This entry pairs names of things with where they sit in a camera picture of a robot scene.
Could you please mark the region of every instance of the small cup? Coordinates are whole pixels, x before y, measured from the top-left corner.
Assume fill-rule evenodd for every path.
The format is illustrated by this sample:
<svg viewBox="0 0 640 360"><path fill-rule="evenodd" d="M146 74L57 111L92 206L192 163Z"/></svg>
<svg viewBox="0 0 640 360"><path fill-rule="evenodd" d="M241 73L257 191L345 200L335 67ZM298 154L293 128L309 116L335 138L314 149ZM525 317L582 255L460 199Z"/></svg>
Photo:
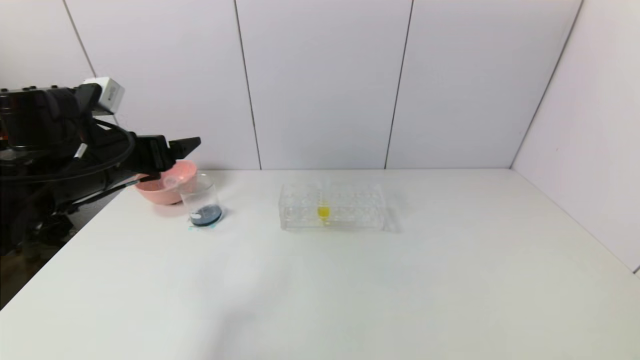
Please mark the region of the small cup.
<svg viewBox="0 0 640 360"><path fill-rule="evenodd" d="M222 218L222 207L211 176L199 172L180 185L178 191L193 225L209 226Z"/></svg>

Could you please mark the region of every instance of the panel seam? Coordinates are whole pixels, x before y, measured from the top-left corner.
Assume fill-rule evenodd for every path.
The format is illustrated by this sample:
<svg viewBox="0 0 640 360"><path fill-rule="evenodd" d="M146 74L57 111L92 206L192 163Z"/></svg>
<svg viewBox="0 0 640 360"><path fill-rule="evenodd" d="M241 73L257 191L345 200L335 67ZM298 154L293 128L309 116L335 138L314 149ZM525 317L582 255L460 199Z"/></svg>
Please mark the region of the panel seam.
<svg viewBox="0 0 640 360"><path fill-rule="evenodd" d="M244 67L244 80L246 81L246 91L249 95L249 108L251 109L251 122L253 124L253 135L255 137L255 150L258 153L258 166L262 170L262 159L260 158L260 146L258 145L258 130L255 128L255 116L253 115L253 101L251 100L251 89L249 89L249 74L246 71L246 60L244 58L244 44L242 42L242 31L240 30L240 15L238 14L238 4L234 0L236 10L236 24L238 26L238 37L240 39L240 51L242 52L242 64Z"/></svg>
<svg viewBox="0 0 640 360"><path fill-rule="evenodd" d="M547 83L547 86L545 87L545 91L542 93L542 97L540 98L540 102L538 103L538 106L536 107L536 111L534 111L533 113L533 117L531 118L531 121L529 122L529 126L527 127L527 131L525 131L524 136L522 137L522 141L520 142L520 146L518 146L518 150L516 151L516 154L513 156L513 160L511 161L511 166L509 166L510 169L513 169L513 164L515 164L516 159L518 157L518 154L520 154L520 150L522 150L522 145L525 142L525 139L527 138L527 135L529 134L529 131L531 130L531 126L533 125L534 120L536 120L536 115L538 114L538 111L540 110L540 107L542 105L542 102L545 99L545 96L547 95L547 90L549 90L549 86L551 85L551 81L553 81L554 76L556 74L556 70L558 69L558 65L560 65L560 61L562 60L562 57L564 55L564 50L566 49L567 44L569 44L569 40L571 39L571 34L573 33L573 28L575 27L575 23L578 21L578 16L580 16L580 11L582 10L582 4L584 4L584 0L580 0L580 5L578 6L578 11L575 12L575 17L573 18L573 22L571 24L571 28L569 29L569 34L566 36L566 40L564 41L564 45L562 46L562 50L560 50L560 56L558 56L558 60L556 61L556 66L554 66L554 70L551 72L551 76L549 77L549 82Z"/></svg>
<svg viewBox="0 0 640 360"><path fill-rule="evenodd" d="M389 141L387 142L387 155L385 156L385 169L387 168L387 163L389 161L389 149L391 148L391 135L394 131L394 121L396 119L396 108L398 105L398 94L400 93L400 81L402 80L402 69L404 67L404 56L406 55L406 44L409 41L409 29L411 27L411 16L413 13L413 2L411 0L411 8L409 9L409 22L406 25L406 36L404 38L404 49L402 51L402 62L400 63L400 74L398 75L398 86L396 88L396 101L394 102L394 112L391 115L391 128L389 129Z"/></svg>

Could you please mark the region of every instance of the yellow liquid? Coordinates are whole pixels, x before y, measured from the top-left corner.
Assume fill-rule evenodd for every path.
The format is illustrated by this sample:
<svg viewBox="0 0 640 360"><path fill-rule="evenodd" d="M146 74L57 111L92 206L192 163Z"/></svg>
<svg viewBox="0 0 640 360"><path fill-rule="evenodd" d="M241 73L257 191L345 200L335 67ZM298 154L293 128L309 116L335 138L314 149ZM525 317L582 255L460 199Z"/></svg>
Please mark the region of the yellow liquid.
<svg viewBox="0 0 640 360"><path fill-rule="evenodd" d="M318 206L318 216L322 219L322 221L326 221L327 218L331 215L331 208L328 206Z"/></svg>

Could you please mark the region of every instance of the white wall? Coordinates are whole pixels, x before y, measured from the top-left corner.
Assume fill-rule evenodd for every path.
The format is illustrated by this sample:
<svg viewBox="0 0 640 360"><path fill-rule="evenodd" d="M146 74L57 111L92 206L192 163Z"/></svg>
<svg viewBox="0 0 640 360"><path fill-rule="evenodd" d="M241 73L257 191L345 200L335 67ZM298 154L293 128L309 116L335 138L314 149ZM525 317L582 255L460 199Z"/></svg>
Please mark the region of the white wall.
<svg viewBox="0 0 640 360"><path fill-rule="evenodd" d="M416 0L387 167L510 167L579 6Z"/></svg>
<svg viewBox="0 0 640 360"><path fill-rule="evenodd" d="M125 87L120 125L200 136L200 168L259 168L233 0L67 0L98 76Z"/></svg>
<svg viewBox="0 0 640 360"><path fill-rule="evenodd" d="M584 0L513 168L640 265L640 1Z"/></svg>
<svg viewBox="0 0 640 360"><path fill-rule="evenodd" d="M262 168L383 168L410 0L237 0Z"/></svg>
<svg viewBox="0 0 640 360"><path fill-rule="evenodd" d="M0 87L77 86L92 77L61 0L0 1Z"/></svg>

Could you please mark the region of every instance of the black cable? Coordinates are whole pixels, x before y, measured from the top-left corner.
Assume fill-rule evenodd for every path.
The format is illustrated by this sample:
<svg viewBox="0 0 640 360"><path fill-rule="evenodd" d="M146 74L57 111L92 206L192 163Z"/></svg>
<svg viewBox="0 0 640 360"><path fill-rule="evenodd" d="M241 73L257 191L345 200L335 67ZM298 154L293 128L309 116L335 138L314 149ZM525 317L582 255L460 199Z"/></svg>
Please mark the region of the black cable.
<svg viewBox="0 0 640 360"><path fill-rule="evenodd" d="M157 174L155 176L154 175L149 175L149 176L142 177L140 179L128 181L128 182L126 182L124 184L120 184L118 186L114 186L114 187L110 188L109 190L101 192L101 193L99 193L97 195L94 195L94 196L88 198L88 199L85 199L85 200L82 200L82 201L79 201L79 202L75 202L75 203L71 204L71 206L69 206L69 208L66 209L65 212L70 213L70 214L71 213L75 213L80 206L89 204L91 202L98 201L98 200L102 199L103 197L107 197L107 196L111 195L112 193L118 192L118 191L126 188L127 186L135 185L135 184L138 184L138 183L146 183L147 181L153 181L153 180L158 180L158 179L160 179L160 175L159 174Z"/></svg>
<svg viewBox="0 0 640 360"><path fill-rule="evenodd" d="M128 141L127 149L120 155L116 156L115 158L103 164L84 168L78 172L72 172L70 174L64 174L64 172L60 172L53 175L49 174L49 175L28 175L28 176L0 176L0 182L10 183L10 184L24 184L24 183L46 183L48 181L75 179L77 177L87 176L87 175L95 174L96 172L107 170L108 168L113 167L125 161L129 157L129 155L131 155L131 153L133 152L136 146L136 142L133 139L133 135L130 132L126 131L125 129L121 128L120 126L110 124L108 122L98 120L98 119L95 119L95 122L98 125L106 126L123 133L127 137L127 141Z"/></svg>

